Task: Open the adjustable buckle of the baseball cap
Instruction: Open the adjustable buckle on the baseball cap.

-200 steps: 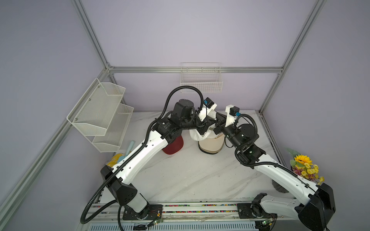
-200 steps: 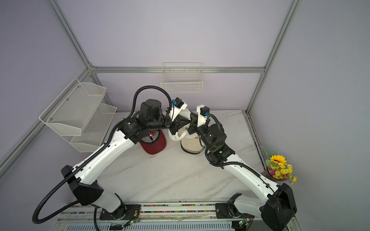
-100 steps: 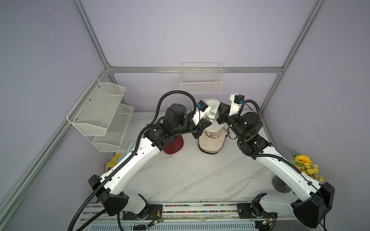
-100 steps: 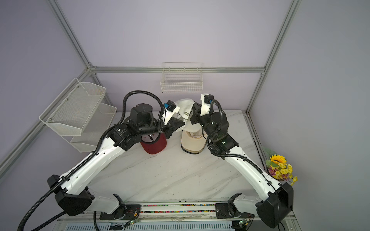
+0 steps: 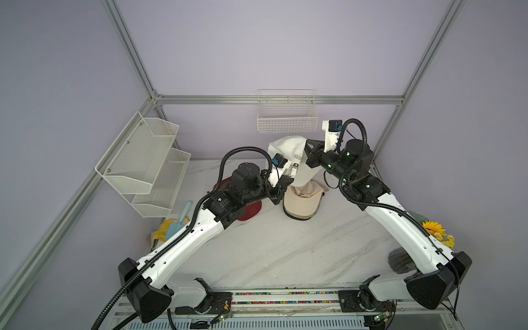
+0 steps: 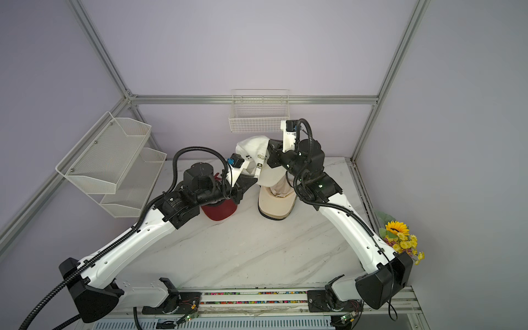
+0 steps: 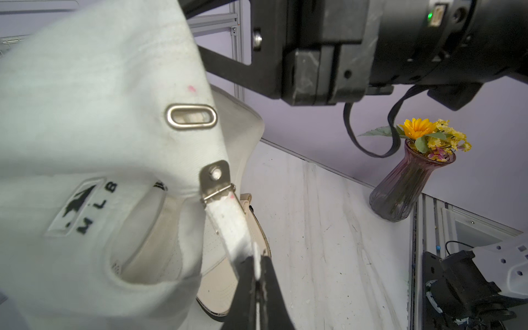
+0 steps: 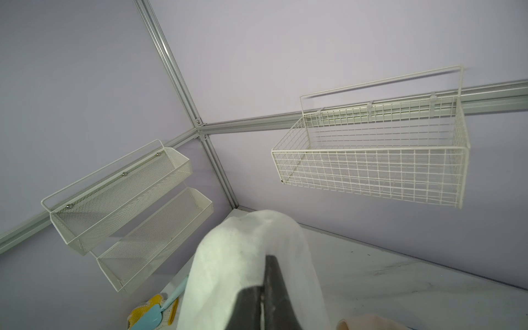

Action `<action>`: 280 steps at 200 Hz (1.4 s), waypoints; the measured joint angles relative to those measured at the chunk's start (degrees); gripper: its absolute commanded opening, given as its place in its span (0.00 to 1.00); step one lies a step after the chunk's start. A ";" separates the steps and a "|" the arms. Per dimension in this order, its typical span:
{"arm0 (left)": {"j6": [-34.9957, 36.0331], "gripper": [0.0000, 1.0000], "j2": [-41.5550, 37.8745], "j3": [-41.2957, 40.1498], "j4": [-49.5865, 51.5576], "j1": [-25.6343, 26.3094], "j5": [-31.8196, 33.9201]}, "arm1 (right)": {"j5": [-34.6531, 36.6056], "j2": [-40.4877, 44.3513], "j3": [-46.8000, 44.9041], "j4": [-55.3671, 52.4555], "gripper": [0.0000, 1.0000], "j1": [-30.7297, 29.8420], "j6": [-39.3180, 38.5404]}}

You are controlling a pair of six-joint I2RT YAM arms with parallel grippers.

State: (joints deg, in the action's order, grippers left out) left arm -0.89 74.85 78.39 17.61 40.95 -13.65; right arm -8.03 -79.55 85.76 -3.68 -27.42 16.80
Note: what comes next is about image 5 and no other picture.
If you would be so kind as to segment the white baseball cap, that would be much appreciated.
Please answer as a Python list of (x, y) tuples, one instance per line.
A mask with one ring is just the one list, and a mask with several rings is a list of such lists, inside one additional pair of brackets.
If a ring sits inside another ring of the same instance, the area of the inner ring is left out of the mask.
[(291, 183), (294, 188), (300, 188), (321, 171), (320, 166), (311, 168), (307, 165), (306, 142), (305, 137), (288, 136), (269, 144), (268, 154), (270, 157), (279, 154), (287, 160), (282, 168), (278, 166), (279, 169), (274, 169), (269, 175), (268, 181), (273, 187), (278, 184), (281, 177), (286, 176), (294, 179)]

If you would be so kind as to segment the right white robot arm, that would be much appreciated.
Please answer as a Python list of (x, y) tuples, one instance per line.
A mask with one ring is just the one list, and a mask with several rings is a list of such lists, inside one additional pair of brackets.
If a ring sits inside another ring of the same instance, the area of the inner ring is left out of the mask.
[(377, 220), (416, 267), (414, 272), (392, 279), (372, 276), (360, 289), (372, 301), (413, 299), (424, 308), (436, 309), (459, 288), (472, 265), (471, 258), (439, 242), (404, 210), (389, 187), (369, 172), (374, 154), (368, 144), (349, 140), (340, 152), (325, 151), (324, 144), (317, 140), (306, 142), (307, 165), (320, 166), (337, 178), (345, 199)]

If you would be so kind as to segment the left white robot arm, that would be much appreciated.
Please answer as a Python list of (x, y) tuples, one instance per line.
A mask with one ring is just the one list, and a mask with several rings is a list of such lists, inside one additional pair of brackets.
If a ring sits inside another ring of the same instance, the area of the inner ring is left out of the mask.
[(154, 252), (139, 261), (125, 259), (118, 267), (123, 294), (133, 317), (150, 323), (173, 308), (189, 307), (200, 314), (213, 306), (214, 291), (202, 278), (180, 287), (173, 275), (193, 253), (246, 213), (249, 205), (270, 199), (278, 204), (294, 182), (297, 168), (282, 165), (271, 171), (245, 162), (227, 184), (218, 181), (197, 203), (191, 221)]

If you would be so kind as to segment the dark red baseball cap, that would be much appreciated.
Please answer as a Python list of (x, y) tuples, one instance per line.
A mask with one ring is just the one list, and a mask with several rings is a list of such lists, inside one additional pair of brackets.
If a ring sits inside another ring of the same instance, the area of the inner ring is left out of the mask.
[[(220, 191), (227, 191), (230, 188), (230, 181), (232, 177), (228, 177), (221, 181), (220, 184)], [(247, 221), (250, 220), (253, 217), (256, 217), (262, 209), (262, 201), (254, 202), (248, 206), (246, 206), (245, 213), (238, 218), (238, 221)]]

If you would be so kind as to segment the yellow object behind arm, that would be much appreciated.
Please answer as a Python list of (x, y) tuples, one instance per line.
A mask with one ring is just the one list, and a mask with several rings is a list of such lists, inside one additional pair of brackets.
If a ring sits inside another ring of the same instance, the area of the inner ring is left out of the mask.
[(153, 245), (155, 241), (160, 241), (162, 243), (166, 242), (166, 236), (170, 229), (170, 226), (176, 223), (177, 221), (175, 219), (167, 219), (162, 222), (159, 225), (158, 229), (151, 233), (151, 244)]

